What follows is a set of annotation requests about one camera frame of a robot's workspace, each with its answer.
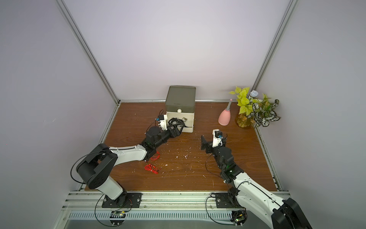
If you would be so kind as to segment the black earphones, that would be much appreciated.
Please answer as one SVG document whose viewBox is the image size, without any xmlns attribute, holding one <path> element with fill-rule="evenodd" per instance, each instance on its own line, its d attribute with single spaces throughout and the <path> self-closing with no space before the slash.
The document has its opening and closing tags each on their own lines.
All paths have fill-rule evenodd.
<svg viewBox="0 0 366 229">
<path fill-rule="evenodd" d="M 178 127 L 185 127 L 185 122 L 183 119 L 179 119 L 179 118 L 171 118 L 168 121 L 168 125 L 169 126 L 178 126 Z"/>
</svg>

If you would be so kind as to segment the cream drawer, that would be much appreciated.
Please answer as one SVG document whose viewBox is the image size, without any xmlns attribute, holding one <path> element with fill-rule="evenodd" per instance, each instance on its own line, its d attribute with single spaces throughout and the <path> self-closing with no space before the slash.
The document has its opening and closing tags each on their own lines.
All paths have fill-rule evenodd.
<svg viewBox="0 0 366 229">
<path fill-rule="evenodd" d="M 185 113 L 181 109 L 178 109 L 176 112 L 167 112 L 168 120 L 172 118 L 182 119 L 185 127 L 183 128 L 183 132 L 192 133 L 193 125 L 194 125 L 194 113 Z"/>
</svg>

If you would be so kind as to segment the olive green top drawer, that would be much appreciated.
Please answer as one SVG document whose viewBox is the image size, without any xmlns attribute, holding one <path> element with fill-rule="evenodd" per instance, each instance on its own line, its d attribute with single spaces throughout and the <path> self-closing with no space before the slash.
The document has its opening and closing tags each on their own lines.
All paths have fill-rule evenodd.
<svg viewBox="0 0 366 229">
<path fill-rule="evenodd" d="M 183 105 L 168 105 L 166 104 L 166 110 L 168 112 L 175 112 L 178 113 L 178 110 L 181 111 L 181 113 L 194 113 L 195 112 L 195 103 L 191 106 L 183 106 Z"/>
</svg>

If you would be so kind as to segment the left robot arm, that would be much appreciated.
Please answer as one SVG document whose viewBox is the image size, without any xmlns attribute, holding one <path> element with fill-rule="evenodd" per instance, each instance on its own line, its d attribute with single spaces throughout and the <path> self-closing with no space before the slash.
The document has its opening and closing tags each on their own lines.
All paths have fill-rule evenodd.
<svg viewBox="0 0 366 229">
<path fill-rule="evenodd" d="M 76 166 L 76 172 L 89 189 L 105 195 L 107 201 L 127 201 L 125 189 L 111 178 L 117 165 L 132 161 L 148 161 L 157 154 L 159 146 L 168 139 L 178 137 L 185 127 L 182 120 L 171 121 L 167 127 L 154 126 L 147 130 L 142 143 L 127 148 L 113 148 L 99 144 Z"/>
</svg>

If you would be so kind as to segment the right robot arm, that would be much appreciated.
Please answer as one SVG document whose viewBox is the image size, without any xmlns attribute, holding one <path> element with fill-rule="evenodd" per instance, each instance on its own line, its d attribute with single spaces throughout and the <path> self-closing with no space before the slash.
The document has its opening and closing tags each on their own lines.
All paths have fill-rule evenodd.
<svg viewBox="0 0 366 229">
<path fill-rule="evenodd" d="M 271 229 L 312 228 L 295 200 L 284 199 L 266 190 L 235 163 L 220 130 L 213 132 L 212 141 L 201 136 L 201 149 L 213 156 L 221 170 L 220 177 L 232 186 L 229 196 L 233 207 L 249 210 Z"/>
</svg>

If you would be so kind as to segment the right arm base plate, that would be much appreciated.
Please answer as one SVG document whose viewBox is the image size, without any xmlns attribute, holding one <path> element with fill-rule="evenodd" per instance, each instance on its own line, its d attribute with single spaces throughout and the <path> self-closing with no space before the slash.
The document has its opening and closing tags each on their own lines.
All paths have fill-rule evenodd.
<svg viewBox="0 0 366 229">
<path fill-rule="evenodd" d="M 217 192 L 213 194 L 216 207 L 219 209 L 233 208 L 240 209 L 242 206 L 238 203 L 236 196 L 232 192 Z"/>
</svg>

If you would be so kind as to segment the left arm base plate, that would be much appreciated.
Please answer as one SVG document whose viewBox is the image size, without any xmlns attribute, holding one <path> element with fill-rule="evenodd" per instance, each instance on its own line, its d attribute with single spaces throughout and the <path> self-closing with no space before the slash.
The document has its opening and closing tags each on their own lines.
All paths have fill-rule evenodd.
<svg viewBox="0 0 366 229">
<path fill-rule="evenodd" d="M 115 200 L 105 195 L 102 208 L 139 208 L 142 195 L 143 194 L 139 192 L 123 192 Z"/>
</svg>

